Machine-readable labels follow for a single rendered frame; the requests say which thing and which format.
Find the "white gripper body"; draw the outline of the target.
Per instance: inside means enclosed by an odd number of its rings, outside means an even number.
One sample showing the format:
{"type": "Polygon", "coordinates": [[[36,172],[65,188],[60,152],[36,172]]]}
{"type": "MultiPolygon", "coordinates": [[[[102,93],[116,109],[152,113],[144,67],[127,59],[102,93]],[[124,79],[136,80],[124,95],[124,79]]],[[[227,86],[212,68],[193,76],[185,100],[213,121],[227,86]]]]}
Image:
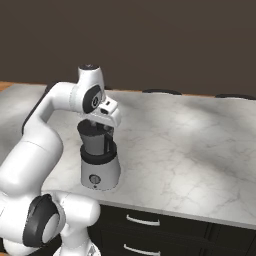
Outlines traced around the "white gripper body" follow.
{"type": "Polygon", "coordinates": [[[88,114],[87,118],[110,127],[118,127],[121,124],[121,113],[118,108],[115,108],[113,111],[97,108],[95,111],[88,114]]]}

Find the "white and black blender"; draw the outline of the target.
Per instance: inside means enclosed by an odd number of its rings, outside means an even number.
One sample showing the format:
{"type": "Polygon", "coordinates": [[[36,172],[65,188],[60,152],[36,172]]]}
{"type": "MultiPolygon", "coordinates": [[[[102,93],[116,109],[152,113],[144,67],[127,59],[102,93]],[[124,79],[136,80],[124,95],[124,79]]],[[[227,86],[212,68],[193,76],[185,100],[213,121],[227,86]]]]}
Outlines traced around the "white and black blender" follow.
{"type": "Polygon", "coordinates": [[[95,127],[89,120],[81,121],[77,130],[82,140],[81,183],[94,190],[111,190],[116,187],[121,174],[117,145],[113,140],[114,128],[109,131],[95,127]]]}

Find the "black stool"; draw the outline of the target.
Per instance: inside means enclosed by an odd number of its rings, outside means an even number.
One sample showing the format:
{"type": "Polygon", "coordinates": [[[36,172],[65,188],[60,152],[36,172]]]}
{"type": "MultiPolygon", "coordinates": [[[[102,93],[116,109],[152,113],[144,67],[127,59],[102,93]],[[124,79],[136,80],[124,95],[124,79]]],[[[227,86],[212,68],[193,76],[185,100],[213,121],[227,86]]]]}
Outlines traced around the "black stool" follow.
{"type": "Polygon", "coordinates": [[[171,94],[171,95],[182,95],[182,93],[175,91],[175,90],[169,90],[169,89],[146,89],[143,90],[142,93],[165,93],[165,94],[171,94]]]}
{"type": "Polygon", "coordinates": [[[256,97],[244,94],[217,94],[215,98],[235,98],[256,101],[256,97]]]}

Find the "black drawer front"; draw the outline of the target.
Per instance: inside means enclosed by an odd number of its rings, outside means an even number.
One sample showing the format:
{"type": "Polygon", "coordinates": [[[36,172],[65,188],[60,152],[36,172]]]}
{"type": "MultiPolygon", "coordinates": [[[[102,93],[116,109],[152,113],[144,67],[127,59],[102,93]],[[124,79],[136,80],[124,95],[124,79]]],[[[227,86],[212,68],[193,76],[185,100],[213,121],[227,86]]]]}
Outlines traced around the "black drawer front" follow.
{"type": "Polygon", "coordinates": [[[164,242],[160,239],[144,238],[107,230],[103,230],[101,235],[103,256],[143,256],[125,250],[124,244],[143,251],[159,252],[159,256],[206,256],[205,250],[199,246],[164,242]]]}
{"type": "Polygon", "coordinates": [[[204,238],[208,226],[206,222],[105,205],[101,206],[99,221],[104,224],[119,225],[126,228],[143,228],[150,231],[166,232],[167,234],[196,238],[204,238]],[[126,219],[127,214],[140,220],[160,220],[161,225],[157,227],[133,223],[126,219]]]}

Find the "black cupboard door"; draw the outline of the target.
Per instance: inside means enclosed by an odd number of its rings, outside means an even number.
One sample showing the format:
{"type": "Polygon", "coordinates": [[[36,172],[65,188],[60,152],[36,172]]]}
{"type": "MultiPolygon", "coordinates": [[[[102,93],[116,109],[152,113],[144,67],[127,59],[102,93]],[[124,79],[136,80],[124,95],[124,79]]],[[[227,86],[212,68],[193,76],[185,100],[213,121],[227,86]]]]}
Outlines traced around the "black cupboard door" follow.
{"type": "Polygon", "coordinates": [[[209,224],[205,234],[214,245],[211,256],[246,256],[255,237],[255,230],[219,224],[209,224]]]}

